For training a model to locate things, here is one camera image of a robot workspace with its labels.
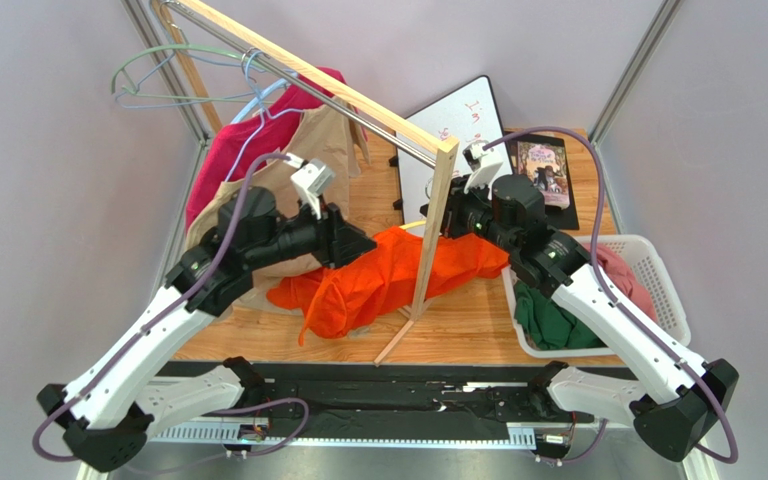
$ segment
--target book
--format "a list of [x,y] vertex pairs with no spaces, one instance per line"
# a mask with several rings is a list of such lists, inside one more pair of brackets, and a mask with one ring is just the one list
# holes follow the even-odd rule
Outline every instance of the book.
[[544,195],[548,207],[570,206],[570,173],[564,140],[542,135],[526,135],[516,141],[512,168],[525,174]]

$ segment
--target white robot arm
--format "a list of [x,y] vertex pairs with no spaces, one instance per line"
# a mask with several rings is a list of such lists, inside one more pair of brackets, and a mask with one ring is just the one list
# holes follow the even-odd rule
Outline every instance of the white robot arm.
[[725,360],[707,363],[653,322],[634,322],[630,317],[646,315],[605,275],[598,278],[594,269],[600,267],[589,264],[575,239],[546,223],[543,196],[528,177],[505,175],[490,187],[496,156],[482,148],[464,153],[482,180],[452,180],[442,233],[474,233],[509,252],[520,281],[573,313],[637,378],[618,380],[553,362],[532,382],[538,413],[588,412],[634,426],[660,455],[685,458],[717,419],[700,383],[726,409],[739,374]]
[[[168,273],[166,285],[120,340],[77,379],[47,385],[38,394],[47,415],[60,412],[55,421],[65,429],[65,443],[77,458],[98,471],[114,470],[170,426],[260,403],[249,394],[263,379],[242,358],[228,359],[206,374],[172,386],[148,387],[148,382],[187,340],[220,319],[253,286],[254,270],[308,253],[322,265],[337,268],[375,248],[373,240],[343,220],[336,205],[324,204],[322,192],[334,178],[330,168],[293,155],[285,161],[298,168],[291,177],[302,204],[297,216],[283,218],[274,195],[254,187],[247,191],[235,229],[229,231],[237,200],[232,199],[219,210],[218,226],[183,254]],[[218,257],[227,236],[232,238],[230,248],[212,276],[181,302],[183,292],[194,288]],[[179,306],[156,323],[157,314],[173,305]],[[83,393],[92,382],[97,383]]]

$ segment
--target wire hanger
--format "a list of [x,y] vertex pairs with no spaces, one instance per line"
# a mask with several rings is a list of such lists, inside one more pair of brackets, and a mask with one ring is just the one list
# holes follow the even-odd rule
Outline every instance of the wire hanger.
[[[147,55],[152,55],[160,51],[171,51],[172,54],[168,55],[165,59],[159,62],[155,67],[153,67],[150,71],[148,71],[148,73],[144,77],[142,77],[139,81],[137,82],[134,81],[132,76],[127,71],[127,67],[142,57],[145,57]],[[112,94],[116,94],[115,102],[117,102],[119,105],[123,106],[124,108],[163,108],[163,107],[177,107],[177,106],[180,106],[181,104],[191,105],[191,104],[205,103],[205,102],[240,102],[241,103],[241,102],[248,101],[246,100],[246,97],[251,97],[252,95],[254,95],[253,91],[249,91],[249,92],[245,92],[237,95],[231,95],[227,97],[198,97],[198,96],[188,96],[188,95],[165,95],[165,94],[142,92],[141,90],[142,84],[144,84],[144,82],[148,78],[150,78],[153,74],[155,74],[165,64],[170,62],[171,59],[178,54],[178,52],[184,52],[184,51],[210,53],[213,55],[230,58],[230,59],[233,59],[235,62],[234,63],[216,62],[210,59],[202,59],[202,60],[207,61],[207,63],[233,66],[235,68],[239,68],[243,64],[243,62],[245,61],[245,57],[247,56],[247,55],[240,55],[235,52],[221,50],[213,47],[207,47],[203,45],[177,44],[177,45],[161,45],[158,47],[148,48],[147,50],[141,51],[136,55],[134,55],[133,57],[131,57],[130,59],[128,59],[126,62],[124,62],[123,65],[121,65],[118,68],[118,70],[115,71],[114,75],[112,76]],[[123,75],[125,82],[123,85],[121,85],[121,90],[118,91],[118,77],[121,75]],[[140,98],[166,99],[166,100],[172,100],[172,102],[158,104],[158,105],[124,104],[120,101],[120,99],[123,96],[127,96],[127,95],[132,97],[140,97]]]
[[[251,90],[254,92],[254,100],[251,101],[251,104],[259,105],[260,106],[260,125],[257,127],[256,130],[254,130],[254,133],[251,134],[250,137],[248,137],[245,140],[245,143],[242,144],[242,148],[239,149],[239,154],[236,155],[236,160],[233,162],[233,165],[230,166],[230,169],[227,171],[227,175],[224,178],[225,182],[229,182],[230,179],[233,177],[233,172],[236,171],[236,168],[239,166],[239,162],[242,160],[242,157],[245,155],[245,150],[248,148],[248,145],[251,143],[251,141],[260,133],[263,131],[263,129],[266,127],[266,121],[268,120],[274,120],[278,117],[281,117],[287,113],[301,113],[303,114],[303,110],[299,110],[296,108],[287,108],[285,110],[282,110],[276,114],[272,114],[272,112],[269,110],[269,108],[265,105],[264,100],[264,91],[261,91],[255,83],[252,81],[253,79],[250,76],[249,68],[251,67],[251,64],[254,62],[254,60],[257,58],[258,55],[262,55],[263,52],[261,52],[259,49],[252,49],[248,52],[248,58],[246,59],[245,63],[242,66],[242,73],[245,76],[245,82],[248,84],[248,86],[251,88]],[[237,115],[236,117],[239,118],[240,116],[243,116],[242,113],[247,113],[244,111],[240,112],[240,115]]]

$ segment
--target orange shirt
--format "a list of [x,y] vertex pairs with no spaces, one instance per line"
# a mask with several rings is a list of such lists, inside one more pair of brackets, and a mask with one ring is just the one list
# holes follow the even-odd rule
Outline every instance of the orange shirt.
[[[374,238],[378,247],[350,265],[287,277],[269,291],[268,299],[274,305],[304,312],[300,345],[308,328],[323,338],[339,338],[411,303],[422,238],[398,227]],[[441,238],[426,298],[446,293],[476,276],[494,278],[507,264],[506,252],[475,235]]]

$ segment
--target plastic basket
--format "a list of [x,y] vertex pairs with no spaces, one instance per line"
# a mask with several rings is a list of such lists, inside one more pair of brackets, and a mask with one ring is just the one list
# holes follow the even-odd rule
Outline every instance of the plastic basket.
[[[577,237],[580,243],[588,243],[590,237]],[[659,326],[684,346],[688,346],[692,339],[689,325],[686,323],[686,312],[671,282],[671,276],[665,269],[665,264],[656,253],[656,248],[646,238],[638,235],[601,235],[598,238],[601,245],[605,245],[617,253],[635,273],[636,279],[650,292],[653,306]],[[514,310],[517,299],[514,295],[514,282],[517,281],[514,272],[506,267],[502,271],[502,279],[505,282],[505,297],[508,300],[508,310],[511,313],[511,322],[514,331],[517,332],[517,340],[520,347],[529,355],[536,358],[557,357],[588,357],[600,355],[612,355],[609,348],[584,348],[563,350],[538,350],[535,344],[523,331],[523,327],[514,318]]]

